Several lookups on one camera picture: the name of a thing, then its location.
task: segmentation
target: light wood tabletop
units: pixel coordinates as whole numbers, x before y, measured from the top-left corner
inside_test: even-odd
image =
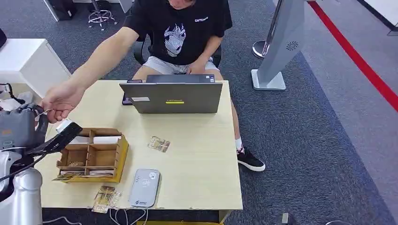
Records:
[[[155,205],[166,210],[241,210],[242,197],[235,152],[230,91],[223,81],[216,114],[139,114],[121,104],[119,83],[97,81],[69,118],[85,128],[116,128],[129,143],[122,180],[115,183],[62,183],[52,181],[60,153],[46,156],[35,168],[43,175],[42,207],[92,208],[102,185],[122,193],[116,207],[128,202],[137,169],[157,169],[161,181]],[[49,128],[47,138],[55,135]],[[167,152],[148,148],[152,136],[171,142]]]

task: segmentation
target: grey shorts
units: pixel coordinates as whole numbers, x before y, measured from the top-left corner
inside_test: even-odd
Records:
[[[148,61],[144,64],[144,66],[152,68],[158,71],[161,74],[186,74],[188,71],[189,65],[174,65],[168,62],[165,62],[159,58],[154,56],[150,56]],[[216,69],[220,71],[213,63],[213,59],[210,58],[207,62],[205,69]]]

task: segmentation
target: floor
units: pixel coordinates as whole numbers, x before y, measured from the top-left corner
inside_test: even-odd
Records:
[[[366,62],[398,93],[398,37],[387,36],[390,30],[356,0],[319,4]],[[397,220],[398,113],[359,71],[310,7],[306,7],[305,39],[305,59]]]
[[[110,25],[104,32],[87,28],[85,4],[78,5],[73,20],[55,23],[41,1],[26,0],[23,5],[5,1],[6,7],[0,8],[5,33],[10,38],[46,38],[71,72],[122,25]],[[254,173],[240,167],[244,210],[233,212],[226,224],[278,224],[284,212],[309,225],[334,219],[356,225],[396,224],[398,178],[393,169],[398,113],[309,6],[307,44],[282,71],[287,90],[254,91],[250,70],[261,61],[251,54],[251,45],[266,36],[275,5],[271,0],[229,2],[234,27],[222,44],[220,69],[230,81],[244,144],[267,162],[267,170]],[[398,92],[396,37],[384,36],[387,28],[356,0],[319,2],[365,60]],[[113,13],[122,20],[118,5]],[[130,53],[105,79],[131,78],[138,66]],[[129,216],[138,213],[130,210]],[[58,216],[84,225],[111,224],[107,215],[93,217],[86,209],[43,210],[45,220]],[[216,215],[150,213],[150,219],[159,218],[213,221]]]

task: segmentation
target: fingers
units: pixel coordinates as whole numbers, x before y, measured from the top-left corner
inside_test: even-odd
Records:
[[[41,106],[44,110],[52,109],[51,108],[52,104],[47,102],[47,101],[45,101],[45,100],[42,100],[41,102],[39,102],[38,105]]]
[[[55,110],[50,110],[47,112],[47,117],[50,123],[56,123],[58,121],[57,118],[55,117],[55,113],[56,113]]]
[[[61,114],[61,117],[64,118],[64,119],[66,119],[66,118],[68,117],[69,113],[70,113],[69,110],[64,110],[64,111],[62,112],[62,114]]]
[[[56,112],[55,112],[55,118],[56,118],[58,121],[61,121],[61,120],[62,120],[61,114],[62,114],[62,111],[56,111]]]

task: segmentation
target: white cabinet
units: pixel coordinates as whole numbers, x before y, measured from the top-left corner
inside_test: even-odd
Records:
[[[8,39],[0,48],[0,83],[25,83],[43,98],[70,76],[45,39]]]
[[[365,2],[390,23],[398,26],[398,0],[365,0]]]

